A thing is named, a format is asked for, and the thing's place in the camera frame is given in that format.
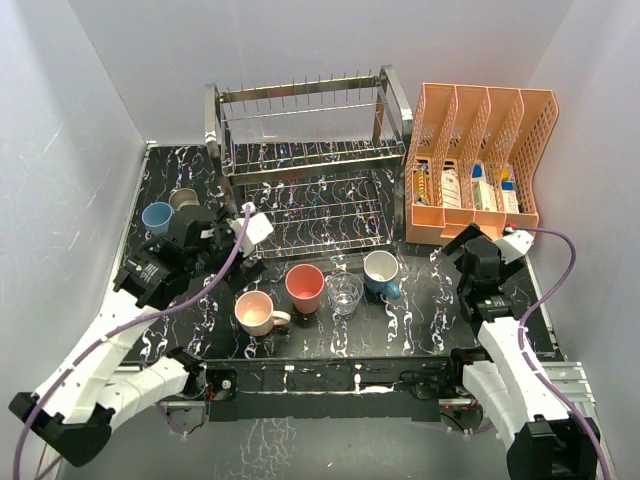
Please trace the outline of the light blue tumbler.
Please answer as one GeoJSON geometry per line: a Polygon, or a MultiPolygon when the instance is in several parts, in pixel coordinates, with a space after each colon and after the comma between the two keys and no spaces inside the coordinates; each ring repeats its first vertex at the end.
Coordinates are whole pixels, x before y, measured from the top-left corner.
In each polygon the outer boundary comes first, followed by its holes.
{"type": "Polygon", "coordinates": [[[173,214],[174,210],[169,203],[154,202],[143,210],[141,219],[151,234],[162,235],[168,231],[173,214]]]}

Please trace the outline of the dusty pink tumbler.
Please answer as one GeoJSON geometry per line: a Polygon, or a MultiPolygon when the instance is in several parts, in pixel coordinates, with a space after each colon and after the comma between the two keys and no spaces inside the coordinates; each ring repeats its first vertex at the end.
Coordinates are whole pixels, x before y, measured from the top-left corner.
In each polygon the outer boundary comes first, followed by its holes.
{"type": "Polygon", "coordinates": [[[322,271],[311,264],[299,264],[289,270],[285,286],[295,308],[303,314],[315,312],[325,287],[322,271]]]}

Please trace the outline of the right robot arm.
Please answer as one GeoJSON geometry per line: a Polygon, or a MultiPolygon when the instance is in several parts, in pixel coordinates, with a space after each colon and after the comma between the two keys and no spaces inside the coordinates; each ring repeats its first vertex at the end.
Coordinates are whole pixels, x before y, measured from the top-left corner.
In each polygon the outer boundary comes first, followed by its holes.
{"type": "Polygon", "coordinates": [[[452,351],[446,385],[479,401],[505,445],[510,478],[609,478],[596,422],[551,382],[528,341],[532,313],[515,318],[502,289],[538,231],[508,228],[493,240],[471,223],[443,247],[458,256],[460,312],[479,342],[452,351]]]}

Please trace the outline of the peach handled mug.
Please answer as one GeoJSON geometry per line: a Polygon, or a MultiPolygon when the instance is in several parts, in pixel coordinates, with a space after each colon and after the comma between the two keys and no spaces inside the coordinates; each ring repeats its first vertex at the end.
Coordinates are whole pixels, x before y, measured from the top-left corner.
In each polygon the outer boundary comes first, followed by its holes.
{"type": "Polygon", "coordinates": [[[254,337],[267,335],[291,321],[289,313],[275,310],[270,296],[259,290],[242,294],[236,301],[234,314],[242,329],[254,337]]]}

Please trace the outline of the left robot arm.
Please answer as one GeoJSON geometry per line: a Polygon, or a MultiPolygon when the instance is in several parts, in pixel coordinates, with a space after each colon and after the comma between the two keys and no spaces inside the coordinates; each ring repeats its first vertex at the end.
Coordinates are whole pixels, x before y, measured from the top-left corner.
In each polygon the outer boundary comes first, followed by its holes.
{"type": "Polygon", "coordinates": [[[172,212],[161,233],[126,258],[112,291],[58,369],[35,391],[9,404],[23,422],[13,458],[20,476],[29,434],[74,466],[104,448],[112,432],[161,400],[201,397],[209,387],[203,361],[182,347],[149,367],[112,383],[113,373],[157,319],[198,303],[223,280],[244,281],[247,260],[274,231],[251,202],[243,213],[187,205],[172,212]]]}

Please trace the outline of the clear glass cup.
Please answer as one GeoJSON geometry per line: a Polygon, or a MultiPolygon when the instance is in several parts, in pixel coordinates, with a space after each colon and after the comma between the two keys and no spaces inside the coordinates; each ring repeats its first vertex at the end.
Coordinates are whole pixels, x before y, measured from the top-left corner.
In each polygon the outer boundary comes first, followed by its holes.
{"type": "Polygon", "coordinates": [[[328,277],[326,284],[333,311],[339,315],[351,315],[364,293],[360,278],[349,272],[340,272],[328,277]]]}

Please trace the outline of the cream and brown steel cup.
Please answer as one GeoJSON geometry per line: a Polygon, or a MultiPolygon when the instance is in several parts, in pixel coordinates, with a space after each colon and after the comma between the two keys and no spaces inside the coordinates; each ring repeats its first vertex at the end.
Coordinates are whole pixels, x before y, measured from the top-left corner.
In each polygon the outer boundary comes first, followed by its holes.
{"type": "Polygon", "coordinates": [[[168,201],[174,211],[179,211],[186,206],[199,206],[197,193],[191,188],[179,188],[171,193],[168,201]]]}

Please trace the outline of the blue handled mug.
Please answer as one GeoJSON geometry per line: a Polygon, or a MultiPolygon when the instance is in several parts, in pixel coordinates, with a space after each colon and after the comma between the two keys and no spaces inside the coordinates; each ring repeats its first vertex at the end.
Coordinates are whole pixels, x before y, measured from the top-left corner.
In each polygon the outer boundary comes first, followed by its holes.
{"type": "Polygon", "coordinates": [[[401,291],[395,283],[399,272],[399,263],[388,251],[370,252],[363,262],[366,287],[374,294],[382,294],[388,299],[397,300],[401,291]]]}

